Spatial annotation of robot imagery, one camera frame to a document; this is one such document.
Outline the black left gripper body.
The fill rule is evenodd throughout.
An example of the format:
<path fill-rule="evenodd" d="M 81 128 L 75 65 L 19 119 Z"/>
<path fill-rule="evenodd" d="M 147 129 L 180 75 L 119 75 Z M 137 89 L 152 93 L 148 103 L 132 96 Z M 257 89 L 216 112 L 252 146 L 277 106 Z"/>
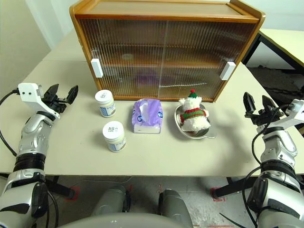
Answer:
<path fill-rule="evenodd" d="M 42 98 L 43 103 L 45 103 L 50 109 L 57 113 L 63 113 L 66 109 L 67 101 L 64 98 L 58 98 L 56 94 L 45 93 Z"/>

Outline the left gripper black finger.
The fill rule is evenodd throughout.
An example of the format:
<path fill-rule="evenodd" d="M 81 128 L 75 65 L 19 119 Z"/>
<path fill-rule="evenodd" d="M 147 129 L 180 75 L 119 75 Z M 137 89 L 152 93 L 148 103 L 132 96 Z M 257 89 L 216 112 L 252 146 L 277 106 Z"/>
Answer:
<path fill-rule="evenodd" d="M 45 100 L 57 100 L 57 91 L 58 91 L 59 84 L 52 85 L 46 92 L 45 92 Z"/>
<path fill-rule="evenodd" d="M 77 94 L 78 94 L 78 86 L 76 85 L 69 90 L 68 96 L 66 97 L 67 98 L 66 102 L 71 105 L 74 102 L 75 98 L 77 97 Z"/>

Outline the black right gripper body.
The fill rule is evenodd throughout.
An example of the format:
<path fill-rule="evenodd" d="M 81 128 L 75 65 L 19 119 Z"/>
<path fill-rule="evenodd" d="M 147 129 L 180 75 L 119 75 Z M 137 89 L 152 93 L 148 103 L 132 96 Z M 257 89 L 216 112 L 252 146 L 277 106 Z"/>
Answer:
<path fill-rule="evenodd" d="M 267 106 L 265 109 L 258 111 L 258 114 L 246 112 L 245 117 L 251 119 L 253 125 L 261 126 L 267 123 L 272 123 L 280 119 L 284 115 L 281 110 L 276 112 L 277 108 Z"/>

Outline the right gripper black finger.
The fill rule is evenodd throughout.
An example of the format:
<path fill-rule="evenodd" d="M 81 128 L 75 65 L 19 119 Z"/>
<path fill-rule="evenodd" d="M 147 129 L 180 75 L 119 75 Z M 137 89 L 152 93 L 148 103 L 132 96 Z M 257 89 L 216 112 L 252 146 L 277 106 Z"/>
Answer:
<path fill-rule="evenodd" d="M 274 112 L 277 108 L 274 101 L 265 95 L 262 95 L 262 104 L 264 108 L 261 109 L 261 112 Z"/>
<path fill-rule="evenodd" d="M 245 92 L 243 95 L 243 103 L 246 110 L 245 114 L 252 115 L 256 110 L 256 107 L 252 95 L 249 94 L 248 92 Z"/>

